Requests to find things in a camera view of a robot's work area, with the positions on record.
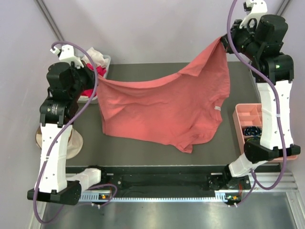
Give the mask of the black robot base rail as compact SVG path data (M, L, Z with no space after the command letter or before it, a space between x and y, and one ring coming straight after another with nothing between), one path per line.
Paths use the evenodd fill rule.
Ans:
M214 197L216 191L235 194L250 189L248 176L231 178L226 166L99 167L102 183L115 184L118 198Z

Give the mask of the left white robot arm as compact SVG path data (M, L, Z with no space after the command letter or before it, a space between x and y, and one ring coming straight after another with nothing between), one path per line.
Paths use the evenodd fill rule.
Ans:
M108 178L99 169L88 168L72 180L66 179L66 159L72 124L77 116L78 99L94 88L94 71L85 64L58 62L48 68L48 95L40 106L41 165L39 178L27 199L76 205L81 193L94 185L103 189Z

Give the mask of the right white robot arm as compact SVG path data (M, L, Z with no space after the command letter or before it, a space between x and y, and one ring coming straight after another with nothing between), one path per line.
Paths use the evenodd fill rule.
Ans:
M244 152L228 164L222 177L226 188L235 188L240 177L246 176L269 161L282 158L282 171L274 188L281 180L290 156L299 155L301 148L294 144L290 130L290 92L294 79L294 61L281 52L288 30L285 19L278 15L248 16L228 26L221 38L226 53L243 54L252 62L250 68L261 98L262 134L258 140L248 140Z

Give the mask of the salmon pink t-shirt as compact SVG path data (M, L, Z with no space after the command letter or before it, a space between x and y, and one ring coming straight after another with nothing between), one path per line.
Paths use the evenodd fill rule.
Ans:
M106 135L172 145L185 153L212 140L229 94L229 69L219 39L176 73L144 82L100 77L97 89Z

